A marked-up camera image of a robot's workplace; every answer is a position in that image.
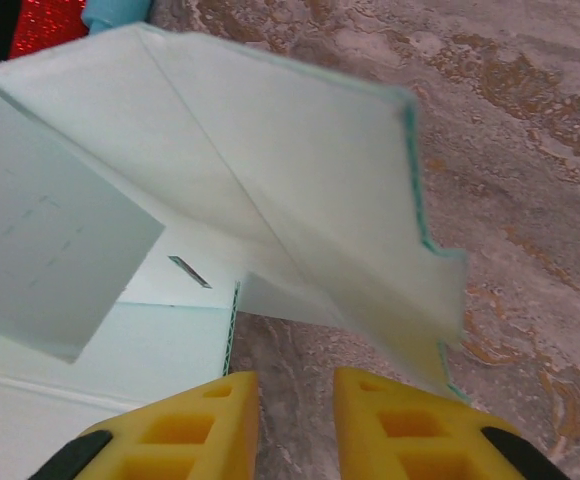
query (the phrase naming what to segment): brown marble veining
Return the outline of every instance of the brown marble veining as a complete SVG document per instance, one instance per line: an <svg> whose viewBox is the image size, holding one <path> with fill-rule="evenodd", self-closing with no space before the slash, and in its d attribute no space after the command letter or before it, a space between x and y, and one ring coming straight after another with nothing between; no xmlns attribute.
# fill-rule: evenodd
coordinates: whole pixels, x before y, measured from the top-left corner
<svg viewBox="0 0 580 480"><path fill-rule="evenodd" d="M414 91L435 238L470 253L456 383L580 479L580 1L157 0L153 21ZM260 479L337 479L332 370L359 337L241 317Z"/></svg>

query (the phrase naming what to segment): red glitter object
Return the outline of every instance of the red glitter object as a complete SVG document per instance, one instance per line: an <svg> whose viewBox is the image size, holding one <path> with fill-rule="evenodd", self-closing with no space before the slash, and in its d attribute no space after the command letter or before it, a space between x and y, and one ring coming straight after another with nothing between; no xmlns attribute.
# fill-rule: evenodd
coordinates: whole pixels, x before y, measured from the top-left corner
<svg viewBox="0 0 580 480"><path fill-rule="evenodd" d="M23 0L10 58L71 42L88 34L81 21L86 0Z"/></svg>

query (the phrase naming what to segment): light blue object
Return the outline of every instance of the light blue object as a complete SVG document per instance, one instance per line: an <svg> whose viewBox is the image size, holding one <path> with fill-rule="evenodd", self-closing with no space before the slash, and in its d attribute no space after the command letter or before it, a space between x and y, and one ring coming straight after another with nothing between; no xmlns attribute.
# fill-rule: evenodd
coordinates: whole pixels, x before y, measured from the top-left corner
<svg viewBox="0 0 580 480"><path fill-rule="evenodd" d="M88 0L81 20L90 29L90 35L96 35L145 20L151 3L152 0Z"/></svg>

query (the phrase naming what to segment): marble floor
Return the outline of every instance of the marble floor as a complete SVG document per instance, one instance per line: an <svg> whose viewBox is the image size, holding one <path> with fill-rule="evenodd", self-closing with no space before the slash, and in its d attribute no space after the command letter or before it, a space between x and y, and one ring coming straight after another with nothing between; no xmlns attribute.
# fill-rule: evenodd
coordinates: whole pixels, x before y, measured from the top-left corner
<svg viewBox="0 0 580 480"><path fill-rule="evenodd" d="M152 20L416 92L434 236L470 253L456 383L580 479L580 1L157 0ZM349 333L239 318L259 479L339 478L339 365L397 375Z"/></svg>

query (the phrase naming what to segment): gray marble surface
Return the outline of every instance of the gray marble surface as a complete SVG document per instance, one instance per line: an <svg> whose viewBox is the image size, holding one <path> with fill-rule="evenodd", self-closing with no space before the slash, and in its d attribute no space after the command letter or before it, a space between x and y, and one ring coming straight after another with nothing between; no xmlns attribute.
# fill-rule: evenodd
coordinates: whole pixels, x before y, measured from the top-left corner
<svg viewBox="0 0 580 480"><path fill-rule="evenodd" d="M456 383L580 479L580 1L157 0L153 22L363 78L421 101L437 241L470 253ZM337 479L332 370L394 376L363 339L242 316L260 479Z"/></svg>

